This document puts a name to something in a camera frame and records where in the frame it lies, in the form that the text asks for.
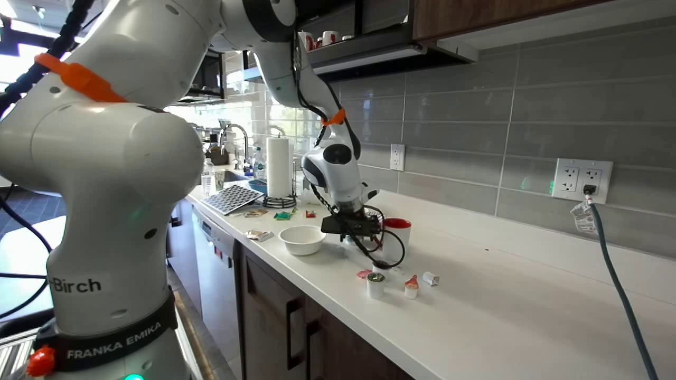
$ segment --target wall socket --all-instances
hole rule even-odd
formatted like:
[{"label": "wall socket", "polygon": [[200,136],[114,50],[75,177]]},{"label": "wall socket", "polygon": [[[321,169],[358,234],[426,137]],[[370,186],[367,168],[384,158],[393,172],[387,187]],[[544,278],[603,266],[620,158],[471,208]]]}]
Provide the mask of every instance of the wall socket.
[{"label": "wall socket", "polygon": [[389,168],[392,170],[404,171],[404,154],[406,146],[404,144],[392,144],[389,154]]},{"label": "wall socket", "polygon": [[605,204],[611,173],[611,161],[559,158],[556,161],[552,197],[583,201],[584,186],[594,185],[596,192],[591,195],[592,199],[597,204]]}]

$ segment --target white cup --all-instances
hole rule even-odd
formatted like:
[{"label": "white cup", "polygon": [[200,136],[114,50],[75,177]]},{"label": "white cup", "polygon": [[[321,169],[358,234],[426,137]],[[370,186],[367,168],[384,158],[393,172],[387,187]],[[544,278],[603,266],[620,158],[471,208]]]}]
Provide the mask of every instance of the white cup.
[{"label": "white cup", "polygon": [[298,32],[298,37],[300,38],[300,41],[303,43],[305,50],[311,51],[314,49],[314,36],[312,35],[312,33]]},{"label": "white cup", "polygon": [[[387,218],[383,221],[386,230],[397,235],[404,243],[404,249],[408,255],[408,238],[411,236],[411,222],[406,219]],[[393,264],[402,258],[402,245],[396,237],[385,233],[383,237],[383,255],[389,264]]]},{"label": "white cup", "polygon": [[322,44],[324,46],[330,45],[340,41],[340,34],[336,30],[325,30],[322,33]]}]

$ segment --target tag on cord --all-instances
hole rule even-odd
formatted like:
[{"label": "tag on cord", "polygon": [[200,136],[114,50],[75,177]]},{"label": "tag on cord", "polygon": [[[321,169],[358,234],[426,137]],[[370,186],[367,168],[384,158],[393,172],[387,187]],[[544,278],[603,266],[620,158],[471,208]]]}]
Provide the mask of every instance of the tag on cord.
[{"label": "tag on cord", "polygon": [[587,201],[583,201],[571,210],[571,214],[575,219],[575,228],[578,231],[596,233],[596,224],[594,224],[594,215],[591,210]]}]

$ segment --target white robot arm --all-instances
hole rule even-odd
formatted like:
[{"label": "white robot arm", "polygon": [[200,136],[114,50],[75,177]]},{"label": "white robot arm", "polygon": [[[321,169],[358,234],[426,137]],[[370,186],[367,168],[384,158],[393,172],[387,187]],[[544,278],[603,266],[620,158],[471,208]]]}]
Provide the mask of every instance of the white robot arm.
[{"label": "white robot arm", "polygon": [[[65,62],[108,81],[126,102],[94,101],[52,72],[0,122],[0,173],[60,193],[67,206],[62,244],[47,262],[55,321],[35,346],[55,350],[46,379],[189,379],[171,328],[164,236],[203,156],[192,128],[161,109],[188,91],[212,45],[255,52],[280,103],[338,114],[299,47],[295,15],[293,0],[112,0]],[[359,141],[347,120],[329,129],[302,164],[336,201],[322,227],[374,235],[379,224],[363,203],[377,191],[360,180]]]}]

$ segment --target white countertop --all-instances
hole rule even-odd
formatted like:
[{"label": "white countertop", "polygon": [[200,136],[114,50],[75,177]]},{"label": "white countertop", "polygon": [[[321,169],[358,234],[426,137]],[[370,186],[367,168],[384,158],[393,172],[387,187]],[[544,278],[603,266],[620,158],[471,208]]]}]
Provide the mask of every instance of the white countertop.
[{"label": "white countertop", "polygon": [[[261,218],[221,216],[201,198],[197,187],[187,199],[416,379],[646,378],[617,293],[600,272],[596,242],[384,191],[371,203],[414,226],[402,271],[373,300],[356,276],[370,268],[368,259],[337,236],[305,257],[290,255],[276,237],[258,243],[243,236],[320,225],[328,215],[322,206],[300,204],[292,220],[276,221],[274,210]],[[305,210],[318,218],[306,219]],[[504,244],[496,230],[509,235]],[[551,245],[544,253],[543,241]],[[620,278],[626,273],[660,378],[676,379],[676,263],[614,247],[611,254]],[[428,270],[441,277],[439,286],[420,281],[418,298],[405,298],[404,281]]]}]

